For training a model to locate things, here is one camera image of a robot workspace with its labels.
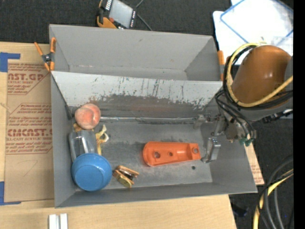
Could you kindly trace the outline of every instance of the gold object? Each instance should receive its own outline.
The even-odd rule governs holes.
[[[113,172],[113,176],[115,178],[117,178],[117,180],[124,186],[124,187],[127,187],[127,188],[131,188],[132,185],[134,185],[134,182],[132,181],[133,178],[137,178],[137,176],[139,175],[140,173],[132,170],[132,169],[129,169],[125,166],[118,166],[114,172]]]

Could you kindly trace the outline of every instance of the hole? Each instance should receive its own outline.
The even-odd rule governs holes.
[[[160,153],[154,152],[154,156],[155,156],[155,158],[160,158]]]

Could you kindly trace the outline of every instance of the electronic device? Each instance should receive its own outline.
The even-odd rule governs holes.
[[[135,27],[136,17],[135,8],[122,0],[101,0],[97,23],[100,27],[113,28],[112,23],[119,29],[132,29]]]

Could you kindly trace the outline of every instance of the black floor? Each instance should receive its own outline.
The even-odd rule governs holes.
[[[140,0],[127,0],[137,4]],[[292,9],[294,0],[281,0]],[[49,43],[48,25],[96,26],[99,0],[0,0],[0,41]],[[212,13],[226,10],[230,0],[145,0],[138,13],[154,31],[214,36]],[[140,20],[136,29],[147,30]],[[263,177],[293,153],[293,120],[270,124],[255,123],[258,132],[255,151]],[[244,217],[236,217],[238,229],[250,229],[258,194],[230,196],[235,205],[248,208]],[[278,190],[284,223],[288,223],[294,204],[293,179]],[[260,228],[267,228],[263,222]]]

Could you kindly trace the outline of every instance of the bin floor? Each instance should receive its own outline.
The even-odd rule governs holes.
[[[204,156],[204,140],[200,129],[192,124],[144,124],[138,122],[105,122],[96,127],[107,127],[110,139],[102,146],[102,155],[108,159],[112,169],[123,165],[139,172],[133,187],[152,187],[178,184],[212,182],[209,164],[201,160],[150,167],[144,163],[142,150],[150,141],[198,143]],[[112,177],[104,189],[123,188]]]

